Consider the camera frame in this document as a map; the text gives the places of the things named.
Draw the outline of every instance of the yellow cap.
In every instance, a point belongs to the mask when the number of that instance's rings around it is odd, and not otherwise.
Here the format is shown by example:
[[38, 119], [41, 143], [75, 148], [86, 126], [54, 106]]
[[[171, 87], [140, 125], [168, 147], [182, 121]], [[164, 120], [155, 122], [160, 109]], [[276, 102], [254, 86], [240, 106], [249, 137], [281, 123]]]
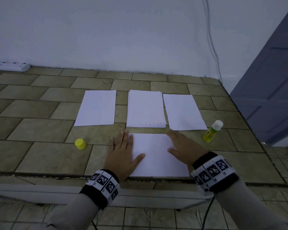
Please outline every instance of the yellow cap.
[[77, 146], [78, 149], [84, 149], [86, 146], [86, 143], [84, 142], [83, 139], [77, 139], [75, 141], [75, 145]]

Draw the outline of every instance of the door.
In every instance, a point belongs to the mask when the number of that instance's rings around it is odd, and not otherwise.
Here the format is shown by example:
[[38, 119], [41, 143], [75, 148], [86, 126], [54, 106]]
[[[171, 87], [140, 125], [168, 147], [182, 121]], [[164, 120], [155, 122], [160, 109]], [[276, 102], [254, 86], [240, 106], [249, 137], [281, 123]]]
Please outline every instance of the door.
[[260, 142], [288, 136], [288, 13], [230, 96]]

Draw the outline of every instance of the left hand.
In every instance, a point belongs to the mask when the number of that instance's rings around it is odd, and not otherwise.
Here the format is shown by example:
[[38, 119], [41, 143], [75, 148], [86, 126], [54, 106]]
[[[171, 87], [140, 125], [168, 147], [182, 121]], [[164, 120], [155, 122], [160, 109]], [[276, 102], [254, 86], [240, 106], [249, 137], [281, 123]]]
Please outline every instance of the left hand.
[[142, 153], [132, 161], [133, 135], [128, 141], [128, 131], [122, 131], [114, 149], [114, 138], [111, 138], [110, 147], [104, 164], [105, 170], [110, 170], [118, 177], [120, 182], [125, 181], [145, 157]]

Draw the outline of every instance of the stack of paper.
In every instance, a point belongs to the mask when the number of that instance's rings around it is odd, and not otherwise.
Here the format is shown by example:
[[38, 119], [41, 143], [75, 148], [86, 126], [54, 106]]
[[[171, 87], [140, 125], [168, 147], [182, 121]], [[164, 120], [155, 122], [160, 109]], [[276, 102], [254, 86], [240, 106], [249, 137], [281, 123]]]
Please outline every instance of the stack of paper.
[[207, 130], [192, 95], [164, 94], [163, 99], [172, 130]]
[[114, 124], [116, 90], [85, 91], [74, 126]]
[[132, 159], [145, 153], [131, 177], [189, 177], [187, 165], [177, 160], [167, 149], [174, 148], [165, 134], [133, 134]]
[[166, 127], [162, 93], [129, 91], [127, 127]]

